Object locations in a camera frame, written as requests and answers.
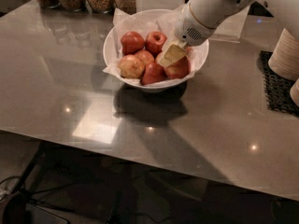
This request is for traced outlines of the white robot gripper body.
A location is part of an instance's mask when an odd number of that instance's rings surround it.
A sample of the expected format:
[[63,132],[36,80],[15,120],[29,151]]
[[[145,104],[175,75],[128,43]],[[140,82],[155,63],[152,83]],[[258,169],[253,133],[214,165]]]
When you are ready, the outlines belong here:
[[194,17],[189,4],[181,10],[174,27],[175,38],[193,47],[202,45],[214,32]]

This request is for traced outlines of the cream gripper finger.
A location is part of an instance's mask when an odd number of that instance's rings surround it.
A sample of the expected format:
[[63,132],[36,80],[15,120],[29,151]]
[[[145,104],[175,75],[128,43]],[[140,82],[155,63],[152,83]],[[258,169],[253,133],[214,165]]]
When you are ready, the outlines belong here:
[[177,39],[176,45],[171,52],[163,52],[161,64],[163,67],[168,67],[171,64],[179,61],[187,54],[188,43]]
[[177,41],[177,38],[176,38],[174,32],[171,32],[163,45],[162,51],[163,52],[171,52],[173,50],[174,46],[176,45],[176,41]]

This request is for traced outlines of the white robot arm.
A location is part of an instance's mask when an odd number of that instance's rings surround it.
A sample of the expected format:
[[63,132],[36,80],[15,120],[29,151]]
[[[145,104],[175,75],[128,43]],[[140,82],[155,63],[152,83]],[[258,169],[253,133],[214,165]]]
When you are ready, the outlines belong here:
[[189,0],[178,14],[170,40],[158,63],[164,67],[179,61],[187,47],[202,45],[223,21],[257,2],[294,37],[299,37],[299,0]]

